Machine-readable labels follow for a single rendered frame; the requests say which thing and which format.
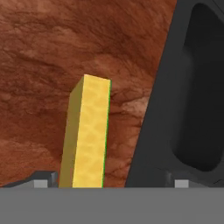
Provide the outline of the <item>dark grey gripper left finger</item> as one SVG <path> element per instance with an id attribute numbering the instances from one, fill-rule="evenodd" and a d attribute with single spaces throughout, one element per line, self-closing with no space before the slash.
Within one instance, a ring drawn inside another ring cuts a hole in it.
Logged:
<path id="1" fill-rule="evenodd" d="M 4 185 L 3 188 L 51 188 L 58 186 L 56 171 L 35 171 L 31 176 Z"/>

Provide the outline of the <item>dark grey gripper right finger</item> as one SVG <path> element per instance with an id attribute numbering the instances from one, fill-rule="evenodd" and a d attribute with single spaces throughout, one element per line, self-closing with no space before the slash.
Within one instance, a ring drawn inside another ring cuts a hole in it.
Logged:
<path id="1" fill-rule="evenodd" d="M 167 171 L 165 186 L 173 188 L 224 188 L 224 178 L 206 179 L 186 171 Z"/>

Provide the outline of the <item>yellow sponge with green side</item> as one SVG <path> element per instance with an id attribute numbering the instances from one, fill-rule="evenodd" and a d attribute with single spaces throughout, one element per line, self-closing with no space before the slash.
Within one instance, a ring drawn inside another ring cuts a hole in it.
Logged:
<path id="1" fill-rule="evenodd" d="M 85 74 L 70 94 L 59 187 L 102 188 L 111 81 Z"/>

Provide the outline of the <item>black sink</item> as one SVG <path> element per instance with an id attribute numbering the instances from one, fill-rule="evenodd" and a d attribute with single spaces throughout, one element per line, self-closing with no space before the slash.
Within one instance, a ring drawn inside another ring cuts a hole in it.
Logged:
<path id="1" fill-rule="evenodd" d="M 178 0 L 127 187 L 224 188 L 224 0 Z"/>

